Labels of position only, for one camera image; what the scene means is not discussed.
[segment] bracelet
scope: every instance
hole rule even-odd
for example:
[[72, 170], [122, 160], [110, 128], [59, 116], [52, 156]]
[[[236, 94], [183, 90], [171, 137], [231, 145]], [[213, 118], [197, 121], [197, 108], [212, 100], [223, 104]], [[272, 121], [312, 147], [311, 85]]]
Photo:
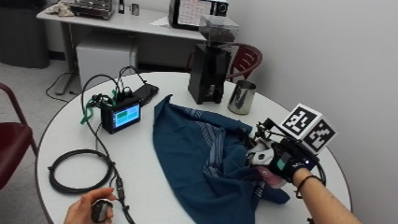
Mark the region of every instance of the bracelet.
[[304, 186], [304, 184], [307, 183], [308, 179], [311, 178], [316, 178], [319, 181], [321, 181], [320, 177], [317, 177], [316, 175], [309, 175], [300, 183], [299, 187], [297, 187], [297, 191], [296, 191], [296, 198], [297, 199], [303, 199], [303, 197], [299, 195], [299, 192]]

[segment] black cable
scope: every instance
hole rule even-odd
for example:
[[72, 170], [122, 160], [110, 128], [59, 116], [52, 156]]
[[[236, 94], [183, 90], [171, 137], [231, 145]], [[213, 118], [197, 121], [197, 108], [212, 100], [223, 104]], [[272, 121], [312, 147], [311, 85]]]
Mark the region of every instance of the black cable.
[[[88, 187], [88, 188], [76, 189], [76, 188], [71, 188], [71, 187], [63, 185], [56, 180], [55, 170], [66, 159], [68, 159], [70, 157], [76, 156], [79, 154], [84, 154], [84, 153], [95, 154], [99, 157], [102, 157], [108, 165], [108, 170], [107, 170], [107, 174], [106, 174], [104, 178], [100, 180], [100, 182], [98, 184], [95, 184], [92, 187]], [[52, 187], [55, 187], [56, 190], [59, 190], [63, 193], [72, 193], [72, 194], [86, 193], [94, 189], [98, 189], [100, 186], [103, 186], [107, 183], [107, 181], [112, 175], [114, 165], [115, 164], [114, 164], [112, 160], [106, 156], [106, 154], [102, 152], [98, 152], [96, 150], [78, 149], [78, 150], [70, 151], [63, 156], [60, 156], [59, 159], [52, 163], [52, 166], [48, 167], [48, 169], [50, 169], [50, 184]]]
[[59, 79], [60, 79], [64, 75], [67, 75], [67, 74], [76, 75], [75, 73], [63, 73], [63, 74], [58, 77], [58, 79], [55, 80], [55, 82], [52, 83], [52, 85], [51, 85], [51, 86], [48, 87], [48, 89], [47, 89], [47, 96], [48, 96], [51, 99], [55, 99], [55, 100], [58, 100], [58, 101], [63, 101], [63, 102], [66, 102], [66, 103], [68, 103], [67, 100], [63, 100], [63, 99], [60, 99], [60, 98], [55, 98], [54, 96], [51, 96], [51, 95], [48, 94], [48, 91], [50, 91], [50, 89], [54, 87], [54, 85], [58, 83]]
[[[84, 86], [84, 90], [83, 90], [83, 94], [82, 94], [82, 107], [83, 107], [86, 118], [87, 118], [87, 111], [86, 111], [86, 89], [87, 89], [88, 83], [96, 77], [108, 77], [115, 82], [118, 93], [122, 93], [120, 92], [119, 84], [118, 84], [116, 80], [111, 76], [104, 75], [104, 74], [99, 74], [99, 75], [94, 76], [87, 81], [86, 86]], [[94, 189], [98, 189], [100, 186], [103, 186], [106, 184], [106, 182], [110, 180], [110, 178], [112, 176], [112, 171], [114, 171], [114, 174], [115, 174], [115, 177], [116, 177], [116, 183], [118, 183], [116, 190], [118, 190], [118, 194], [119, 194], [119, 198], [120, 198], [119, 202], [123, 205], [124, 215], [126, 215], [128, 223], [130, 224], [135, 224], [135, 221], [134, 221], [134, 219], [132, 219], [132, 217], [131, 217], [131, 215], [128, 213], [130, 206], [126, 205], [126, 203], [124, 203], [124, 198], [126, 198], [126, 196], [124, 196], [124, 182], [123, 182], [120, 173], [119, 173], [119, 171], [116, 169], [115, 162], [111, 159], [111, 155], [110, 155], [108, 149], [107, 149], [107, 147], [104, 145], [104, 142], [102, 141], [102, 139], [100, 139], [100, 137], [98, 135], [98, 132], [94, 131], [94, 128], [92, 128], [92, 126], [90, 124], [90, 121], [87, 121], [87, 126], [88, 126], [88, 129], [91, 130], [91, 132], [94, 133], [94, 135], [96, 137], [96, 144], [99, 142], [102, 144], [102, 146], [103, 146], [104, 153], [100, 152], [100, 151], [96, 151], [94, 149], [78, 149], [78, 150], [70, 151], [63, 156], [60, 156], [59, 159], [52, 164], [52, 166], [48, 167], [48, 169], [50, 169], [50, 184], [51, 184], [52, 187], [55, 187], [56, 190], [59, 190], [63, 193], [84, 193], [84, 192], [88, 192], [88, 191], [91, 191]], [[67, 158], [70, 158], [70, 157], [72, 157], [75, 155], [83, 154], [83, 153], [95, 154], [100, 158], [103, 158], [104, 161], [106, 161], [106, 163], [107, 163], [107, 165], [108, 165], [108, 170], [107, 170], [107, 174], [106, 174], [104, 178], [102, 179], [102, 181], [96, 185], [94, 185], [92, 187], [88, 187], [88, 188], [76, 189], [76, 188], [67, 187], [67, 186], [64, 186], [63, 184], [59, 183], [59, 181], [55, 178], [55, 170], [56, 170], [58, 166], [60, 165], [60, 163]]]
[[143, 83], [146, 84], [147, 81], [143, 79], [143, 77], [142, 77], [142, 75], [140, 75], [140, 72], [139, 72], [138, 68], [136, 68], [134, 65], [128, 65], [127, 67], [124, 67], [124, 68], [122, 69], [122, 71], [120, 71], [120, 79], [118, 80], [118, 82], [122, 81], [122, 83], [124, 83], [124, 81], [123, 81], [123, 75], [124, 75], [124, 72], [126, 72], [128, 69], [134, 69], [134, 70], [135, 70], [135, 72], [136, 72], [135, 75], [138, 75], [138, 76], [140, 77], [140, 80], [142, 80]]
[[[96, 131], [98, 135], [99, 135], [99, 131], [100, 131], [102, 126], [103, 126], [103, 124], [99, 125], [98, 131]], [[98, 139], [96, 139], [96, 151], [99, 151], [99, 141], [98, 141]]]

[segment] finger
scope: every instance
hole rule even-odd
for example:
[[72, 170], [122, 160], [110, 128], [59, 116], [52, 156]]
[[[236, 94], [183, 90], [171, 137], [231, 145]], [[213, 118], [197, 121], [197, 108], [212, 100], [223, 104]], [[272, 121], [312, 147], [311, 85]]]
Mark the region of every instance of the finger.
[[104, 224], [112, 224], [112, 219], [111, 218], [106, 219]]
[[114, 218], [114, 208], [111, 206], [107, 209], [107, 218]]
[[86, 194], [86, 198], [91, 201], [91, 203], [95, 203], [100, 198], [110, 197], [112, 198], [112, 192], [114, 188], [103, 188], [103, 189], [95, 189], [90, 193]]
[[104, 198], [107, 198], [110, 201], [115, 201], [116, 200], [116, 196], [112, 193], [108, 194], [108, 195], [106, 195]]

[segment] screen display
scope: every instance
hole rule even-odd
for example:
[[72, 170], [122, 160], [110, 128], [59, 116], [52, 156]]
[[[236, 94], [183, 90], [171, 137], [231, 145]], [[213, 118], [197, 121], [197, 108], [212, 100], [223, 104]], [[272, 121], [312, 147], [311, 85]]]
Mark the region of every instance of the screen display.
[[122, 127], [128, 122], [140, 117], [140, 104], [128, 107], [126, 110], [114, 114], [115, 128]]

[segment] crumpled blue fabric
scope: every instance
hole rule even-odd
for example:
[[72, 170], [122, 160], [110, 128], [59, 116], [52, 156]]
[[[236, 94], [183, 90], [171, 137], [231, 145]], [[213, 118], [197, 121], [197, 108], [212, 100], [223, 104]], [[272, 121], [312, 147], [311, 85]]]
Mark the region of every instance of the crumpled blue fabric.
[[154, 143], [181, 206], [199, 224], [256, 223], [261, 196], [285, 203], [289, 195], [265, 186], [257, 170], [245, 165], [237, 132], [249, 133], [252, 127], [217, 113], [172, 105], [171, 97], [155, 108]]

